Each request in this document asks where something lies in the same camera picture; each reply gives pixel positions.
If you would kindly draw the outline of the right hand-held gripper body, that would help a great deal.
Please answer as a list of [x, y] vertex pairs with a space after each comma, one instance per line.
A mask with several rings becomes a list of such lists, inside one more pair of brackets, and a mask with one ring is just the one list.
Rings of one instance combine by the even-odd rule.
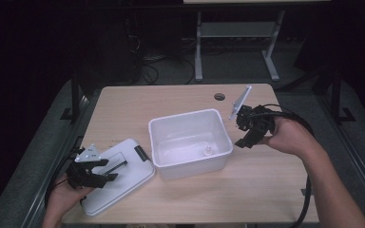
[[268, 131], [274, 130], [272, 111], [259, 105], [251, 107], [244, 102], [250, 94], [252, 87], [247, 85], [238, 99], [233, 102], [229, 120], [236, 120], [236, 126], [245, 132], [244, 140], [261, 140]]

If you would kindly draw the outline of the person's right hand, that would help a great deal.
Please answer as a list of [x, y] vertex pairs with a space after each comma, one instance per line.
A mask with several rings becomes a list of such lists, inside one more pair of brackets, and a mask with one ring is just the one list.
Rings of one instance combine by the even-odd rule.
[[282, 153], [295, 155], [304, 161], [325, 154], [323, 147], [300, 123], [278, 117], [275, 118], [275, 124], [272, 135], [263, 137], [259, 144], [268, 145]]

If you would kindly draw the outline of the grey metal stand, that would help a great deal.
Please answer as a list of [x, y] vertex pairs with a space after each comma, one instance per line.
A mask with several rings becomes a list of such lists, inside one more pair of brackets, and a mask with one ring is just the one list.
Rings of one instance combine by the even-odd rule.
[[202, 13], [197, 13], [196, 50], [194, 57], [195, 80], [203, 80], [202, 73], [202, 38], [269, 38], [269, 46], [261, 52], [270, 78], [273, 82], [280, 80], [272, 60], [275, 44], [279, 37], [285, 11], [278, 13], [275, 21], [261, 22], [203, 22]]

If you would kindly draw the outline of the white box lid black latch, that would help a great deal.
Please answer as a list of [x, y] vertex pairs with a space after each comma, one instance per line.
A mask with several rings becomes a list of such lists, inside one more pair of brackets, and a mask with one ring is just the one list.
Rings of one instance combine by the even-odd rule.
[[141, 146], [127, 139], [100, 154], [107, 159], [106, 166], [92, 169], [93, 174], [117, 174], [103, 188], [96, 188], [82, 201], [82, 207], [88, 216], [96, 216], [117, 203], [134, 190], [148, 182], [155, 175], [155, 168]]

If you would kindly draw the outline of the person's left hand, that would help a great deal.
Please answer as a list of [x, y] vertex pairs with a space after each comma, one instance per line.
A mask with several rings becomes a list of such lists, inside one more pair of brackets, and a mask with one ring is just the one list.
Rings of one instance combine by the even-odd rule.
[[59, 184], [49, 196], [45, 218], [51, 221], [60, 220], [65, 213], [92, 191], [93, 188], [90, 187], [74, 189], [67, 182]]

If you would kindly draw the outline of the black frame post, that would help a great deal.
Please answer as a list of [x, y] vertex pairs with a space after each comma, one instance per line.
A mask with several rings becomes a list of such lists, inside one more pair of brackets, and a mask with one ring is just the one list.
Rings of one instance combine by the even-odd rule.
[[61, 120], [68, 120], [71, 124], [74, 124], [80, 114], [80, 88], [78, 83], [77, 74], [74, 73], [70, 80], [71, 85], [71, 107], [64, 109]]
[[338, 70], [336, 70], [332, 78], [331, 114], [338, 125], [342, 125], [344, 122], [354, 122], [355, 116], [350, 109], [340, 106], [340, 92], [341, 78]]

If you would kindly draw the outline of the white plastic storage box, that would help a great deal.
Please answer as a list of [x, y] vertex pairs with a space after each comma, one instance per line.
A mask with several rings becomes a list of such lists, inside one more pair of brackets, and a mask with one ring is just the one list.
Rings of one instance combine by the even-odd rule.
[[[164, 181], [221, 170], [233, 151], [216, 109], [152, 119], [148, 131], [152, 161]], [[207, 145], [211, 156], [203, 154]]]

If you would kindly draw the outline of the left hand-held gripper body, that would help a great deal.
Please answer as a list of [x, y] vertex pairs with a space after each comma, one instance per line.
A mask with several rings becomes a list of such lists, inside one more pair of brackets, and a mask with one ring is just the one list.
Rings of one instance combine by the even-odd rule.
[[92, 162], [101, 160], [101, 154], [92, 144], [88, 148], [76, 150], [76, 157], [67, 168], [67, 182], [76, 189], [77, 187], [103, 188], [106, 182], [96, 182], [93, 179], [95, 173], [92, 172]]

